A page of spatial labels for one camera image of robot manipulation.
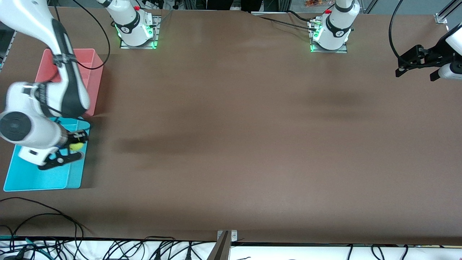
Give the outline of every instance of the robotic arm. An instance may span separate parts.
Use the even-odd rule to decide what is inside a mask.
[[[359,14],[358,0],[337,0],[331,13],[321,17],[320,31],[313,37],[321,47],[327,50],[339,49],[347,40],[351,26]]]
[[[21,158],[45,166],[50,154],[86,135],[85,131],[69,133],[48,117],[79,117],[89,108],[90,99],[69,36],[49,12],[46,0],[0,0],[0,10],[1,22],[50,48],[61,76],[57,83],[11,84],[5,110],[0,114],[0,136],[23,146]]]
[[[462,80],[462,23],[441,37],[435,46],[424,49],[415,45],[398,57],[396,77],[415,68],[439,67],[430,74],[430,81],[439,78]]]

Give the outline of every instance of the brown table surface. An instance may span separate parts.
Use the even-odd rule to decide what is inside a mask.
[[[310,53],[305,30],[238,11],[174,11],[157,50],[121,50],[108,13],[91,12],[112,50],[82,187],[0,198],[49,204],[93,237],[213,240],[237,229],[244,241],[462,242],[461,83],[430,82],[433,68],[395,78],[390,16],[359,15],[348,54],[323,54]],[[60,15],[75,48],[106,57],[86,13]],[[394,32],[403,53],[446,28],[398,16]],[[34,80],[44,48],[17,35],[2,96]],[[2,186],[12,148],[0,140]],[[3,202],[0,223],[42,212]],[[46,216],[18,234],[73,236],[73,225]]]

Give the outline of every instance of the blue tray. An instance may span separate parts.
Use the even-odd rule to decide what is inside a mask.
[[[69,131],[88,129],[88,122],[72,118],[60,118],[61,125]],[[6,175],[3,190],[6,192],[78,189],[82,182],[87,143],[80,152],[84,157],[78,161],[41,171],[37,165],[21,159],[18,154],[21,146],[16,145],[13,150],[8,174]]]

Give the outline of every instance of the black cable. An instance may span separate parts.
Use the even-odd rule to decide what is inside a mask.
[[[400,0],[398,2],[398,5],[396,6],[395,11],[393,11],[393,14],[391,15],[390,25],[388,26],[388,41],[390,42],[391,50],[393,51],[394,55],[396,56],[396,58],[398,58],[399,61],[401,61],[402,63],[404,63],[404,64],[406,64],[406,65],[408,65],[408,66],[410,66],[412,68],[428,68],[428,67],[435,66],[437,64],[437,62],[432,62],[432,63],[425,64],[425,65],[418,65],[418,64],[409,63],[405,59],[401,58],[401,56],[396,51],[395,45],[393,44],[393,39],[392,39],[392,36],[391,36],[391,29],[393,27],[393,22],[395,20],[396,12],[398,12],[398,9],[400,8],[402,3],[403,3],[403,0]]]
[[[173,245],[170,247],[170,250],[169,250],[169,257],[167,257],[167,259],[170,259],[170,256],[172,255],[172,248],[173,248]]]
[[[85,258],[85,260],[90,260],[88,257],[86,257],[86,256],[82,253],[82,251],[80,251],[79,248],[76,249],[75,253],[72,253],[71,250],[69,250],[69,249],[66,247],[66,243],[63,243],[63,244],[62,244],[62,247],[63,247],[65,250],[67,250],[71,255],[74,254],[75,256],[77,256],[76,253],[80,253],[80,255],[82,255],[83,258]]]
[[[350,260],[352,252],[353,252],[353,244],[350,244],[350,251],[348,252],[348,256],[347,256],[346,260]]]
[[[375,252],[374,252],[374,247],[377,247],[377,248],[378,248],[378,251],[380,251],[380,254],[381,254],[381,256],[382,256],[382,259],[380,259],[380,258],[375,254]],[[371,251],[372,251],[372,254],[375,256],[375,258],[376,258],[377,260],[385,260],[385,257],[383,256],[383,252],[382,252],[382,250],[381,250],[381,248],[380,248],[379,246],[377,246],[377,245],[372,245],[372,246],[371,246]]]
[[[406,250],[404,250],[404,254],[403,254],[403,256],[401,257],[401,260],[404,260],[404,258],[405,258],[406,255],[407,255],[407,252],[408,252],[408,250],[409,250],[409,247],[408,247],[407,245],[404,245],[404,247],[406,248]]]
[[[45,240],[43,240],[43,244],[46,246],[47,245],[47,242]],[[50,249],[47,247],[47,253],[51,256],[51,251]]]
[[[101,68],[102,66],[104,66],[106,64],[106,62],[108,61],[109,59],[109,56],[111,55],[111,43],[109,42],[109,37],[108,37],[108,34],[106,33],[106,30],[103,28],[103,26],[101,25],[101,23],[98,21],[98,19],[90,12],[88,11],[83,5],[81,5],[79,2],[77,2],[77,0],[72,0],[74,3],[76,3],[79,7],[81,7],[85,12],[87,12],[95,21],[96,23],[99,25],[99,27],[101,28],[101,30],[103,30],[103,33],[104,33],[104,36],[106,37],[106,41],[108,42],[108,55],[106,57],[106,59],[104,60],[104,62],[99,65],[98,67],[95,67],[95,68],[89,68],[85,65],[83,65],[82,63],[80,63],[79,61],[77,61],[77,63],[86,68],[86,69],[99,69]]]
[[[286,22],[283,22],[283,21],[279,21],[279,20],[275,20],[275,19],[271,19],[271,18],[267,18],[267,17],[262,17],[262,16],[259,16],[259,17],[262,18],[262,19],[265,19],[265,20],[270,20],[270,21],[276,22],[276,23],[281,23],[281,24],[290,25],[290,26],[293,26],[293,27],[307,29],[309,31],[316,31],[315,28],[309,28],[309,27],[305,27],[305,26],[294,25],[294,24],[290,24],[290,23],[286,23]]]
[[[181,241],[180,241],[180,242],[176,242],[176,243],[171,242],[171,245],[170,245],[163,253],[161,253],[161,254],[159,255],[159,259],[160,259],[168,250],[170,250],[170,252],[171,252],[173,246],[176,246],[176,245],[179,244],[179,243],[181,243]]]
[[[204,244],[204,243],[210,243],[210,242],[199,242],[199,243],[196,243],[196,244],[194,244],[194,245],[191,245],[191,247],[197,246],[197,245],[200,245],[200,244]],[[172,255],[172,256],[169,257],[169,258],[167,258],[167,260],[172,260],[175,256],[177,256],[179,253],[183,252],[184,250],[186,250],[186,249],[188,249],[188,248],[189,248],[189,246],[187,246],[187,247],[181,249],[181,250],[178,251],[176,254]]]
[[[10,232],[10,236],[11,236],[11,239],[10,239],[10,250],[14,249],[14,233],[13,233],[13,230],[11,230],[10,227],[8,227],[7,225],[0,225],[0,227],[4,227],[6,229],[8,229],[8,231]]]
[[[184,260],[192,260],[192,258],[191,258],[191,251],[193,249],[192,245],[193,245],[193,243],[189,242],[188,252],[186,253],[186,258]]]
[[[120,251],[122,251],[122,256],[121,256],[118,260],[122,260],[123,257],[126,257],[126,258],[128,258],[128,259],[130,259],[131,257],[133,257],[133,256],[138,252],[138,250],[141,248],[141,245],[142,245],[143,248],[144,248],[144,244],[143,244],[144,242],[145,242],[145,240],[141,240],[139,243],[134,244],[129,250],[127,250],[127,251],[125,251],[125,252],[122,250],[122,247],[119,247],[119,248],[120,248]],[[132,251],[133,248],[136,248],[135,252],[134,252],[132,255],[128,256],[128,255],[127,255],[128,252]]]
[[[111,255],[113,253],[115,253],[118,249],[120,249],[122,251],[122,254],[124,254],[124,251],[122,250],[121,246],[123,246],[123,245],[125,245],[125,244],[127,244],[129,242],[130,241],[123,241],[122,243],[119,244],[117,241],[114,241],[113,246],[111,246],[109,248],[109,250],[108,250],[108,258],[107,258],[107,260],[109,260]]]
[[[154,253],[152,253],[152,255],[148,258],[148,260],[151,260],[154,256],[156,256],[156,257],[154,258],[155,260],[156,260],[156,259],[160,259],[160,257],[161,257],[160,251],[161,251],[164,247],[166,247],[169,243],[173,243],[173,241],[167,241],[167,242],[165,242],[165,244],[164,244],[164,242],[165,242],[165,241],[162,241],[162,242],[159,244],[159,246],[157,247],[157,249],[154,251]]]
[[[191,250],[193,251],[193,253],[197,256],[197,258],[199,258],[199,260],[202,260],[202,258],[196,253],[196,251],[194,251],[194,248],[191,247]]]
[[[16,232],[19,230],[19,228],[21,228],[21,226],[24,225],[27,221],[29,221],[29,220],[31,220],[31,219],[33,219],[33,218],[35,218],[35,217],[38,217],[38,216],[43,216],[43,215],[60,215],[60,216],[63,216],[65,219],[71,221],[71,222],[74,224],[74,226],[75,226],[75,231],[74,231],[74,241],[75,241],[75,245],[76,245],[76,252],[75,252],[75,254],[74,254],[74,259],[75,259],[76,255],[77,255],[77,252],[79,251],[79,247],[80,247],[80,245],[82,244],[82,240],[83,240],[83,238],[84,238],[84,230],[83,230],[83,228],[82,228],[82,225],[81,225],[79,222],[77,222],[77,221],[74,220],[72,217],[70,217],[70,216],[64,214],[62,211],[60,211],[60,210],[58,210],[58,209],[56,209],[56,208],[53,208],[53,207],[51,207],[51,206],[48,206],[48,205],[46,205],[46,204],[43,204],[43,203],[41,203],[41,202],[38,202],[38,201],[35,201],[35,200],[32,200],[32,199],[23,198],[23,197],[9,197],[9,198],[0,199],[0,202],[4,202],[4,201],[10,200],[10,199],[21,199],[21,200],[33,202],[33,203],[35,203],[35,204],[38,204],[38,205],[44,206],[44,207],[46,207],[46,208],[49,208],[49,209],[51,209],[51,210],[54,210],[54,211],[56,211],[56,212],[58,213],[58,214],[56,214],[56,213],[42,213],[42,214],[34,215],[34,216],[32,216],[32,217],[26,219],[25,221],[23,221],[23,222],[15,229],[15,231],[13,232],[13,235],[16,235]],[[82,233],[81,240],[80,240],[80,243],[79,243],[79,244],[77,244],[77,227],[80,228],[80,232]]]
[[[309,22],[312,19],[312,18],[311,19],[303,18],[303,17],[299,16],[296,12],[294,12],[292,10],[287,10],[286,12],[295,15],[295,17],[297,17],[298,19],[300,19],[302,21],[305,21],[305,22]]]
[[[107,259],[109,259],[109,258],[110,258],[110,255],[113,254],[113,253],[115,252],[115,250],[114,250],[114,251],[111,253],[111,249],[112,249],[114,246],[116,246],[116,242],[115,242],[115,241],[112,242],[112,245],[109,247],[108,251],[104,254],[104,256],[103,256],[103,258],[102,258],[103,260],[106,259],[106,255],[107,255]]]
[[[53,2],[53,7],[55,8],[56,18],[58,18],[58,21],[61,22],[61,19],[59,18],[58,8],[56,7],[57,0],[51,0],[51,1]]]

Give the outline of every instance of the yellow ball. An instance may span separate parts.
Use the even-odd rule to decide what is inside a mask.
[[[71,151],[78,151],[78,150],[82,149],[83,146],[84,146],[84,143],[82,143],[82,142],[71,143],[71,144],[69,144],[69,149]]]

